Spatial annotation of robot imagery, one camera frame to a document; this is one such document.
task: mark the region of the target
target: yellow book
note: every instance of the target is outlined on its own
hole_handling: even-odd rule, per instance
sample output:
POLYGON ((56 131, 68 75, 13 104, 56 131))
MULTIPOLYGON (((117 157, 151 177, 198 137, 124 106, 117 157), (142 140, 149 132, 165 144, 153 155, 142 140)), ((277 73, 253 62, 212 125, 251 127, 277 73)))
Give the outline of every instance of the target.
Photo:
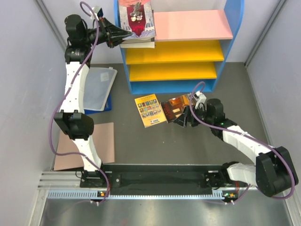
POLYGON ((135 99, 144 127, 166 121, 162 108, 155 94, 135 99))

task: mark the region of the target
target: white cable tie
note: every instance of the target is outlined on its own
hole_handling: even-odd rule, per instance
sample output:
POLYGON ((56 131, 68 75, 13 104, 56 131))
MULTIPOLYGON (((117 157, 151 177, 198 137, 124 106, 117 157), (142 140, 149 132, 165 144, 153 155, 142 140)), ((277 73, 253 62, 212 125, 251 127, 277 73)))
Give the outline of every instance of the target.
POLYGON ((240 137, 245 136, 246 134, 248 134, 248 132, 243 132, 242 134, 240 134, 240 137))
POLYGON ((199 103, 201 102, 201 100, 198 100, 195 106, 195 109, 198 109, 199 103))

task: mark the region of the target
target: orange book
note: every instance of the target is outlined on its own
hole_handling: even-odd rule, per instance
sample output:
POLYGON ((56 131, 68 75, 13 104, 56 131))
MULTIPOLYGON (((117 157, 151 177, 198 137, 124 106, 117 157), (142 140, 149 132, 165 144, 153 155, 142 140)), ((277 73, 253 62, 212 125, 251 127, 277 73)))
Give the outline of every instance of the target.
POLYGON ((189 105, 189 95, 172 98, 169 101, 162 102, 161 107, 168 123, 173 122, 181 116, 186 106, 189 105))
POLYGON ((135 99, 144 127, 166 121, 155 94, 135 99))

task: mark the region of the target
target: book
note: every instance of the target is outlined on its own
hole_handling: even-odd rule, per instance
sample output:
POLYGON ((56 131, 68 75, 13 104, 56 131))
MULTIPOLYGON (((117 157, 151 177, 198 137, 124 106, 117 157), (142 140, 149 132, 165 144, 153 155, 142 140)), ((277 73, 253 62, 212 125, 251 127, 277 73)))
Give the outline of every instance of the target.
POLYGON ((151 0, 119 0, 119 16, 121 28, 132 32, 132 35, 124 38, 124 44, 153 42, 156 36, 151 0))
POLYGON ((166 121, 162 108, 155 94, 135 99, 144 127, 166 121))
POLYGON ((121 48, 155 48, 155 38, 151 40, 142 40, 139 43, 120 44, 121 48))
POLYGON ((186 106, 189 106, 189 95, 185 94, 180 97, 172 98, 168 101, 161 102, 160 105, 167 122, 171 123, 181 116, 186 106))

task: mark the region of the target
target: shelf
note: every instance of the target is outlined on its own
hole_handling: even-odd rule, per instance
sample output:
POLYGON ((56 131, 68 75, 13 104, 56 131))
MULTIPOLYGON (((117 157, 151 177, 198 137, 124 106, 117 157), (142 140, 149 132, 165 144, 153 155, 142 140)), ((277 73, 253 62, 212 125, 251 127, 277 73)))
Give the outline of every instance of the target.
POLYGON ((190 93, 200 82, 206 83, 204 92, 211 92, 215 80, 173 80, 131 82, 132 94, 190 93))
POLYGON ((154 20, 156 41, 233 38, 223 10, 157 12, 154 20))
POLYGON ((223 61, 218 40, 157 42, 155 48, 127 49, 127 64, 223 61))
POLYGON ((131 65, 130 81, 215 79, 213 62, 131 65))

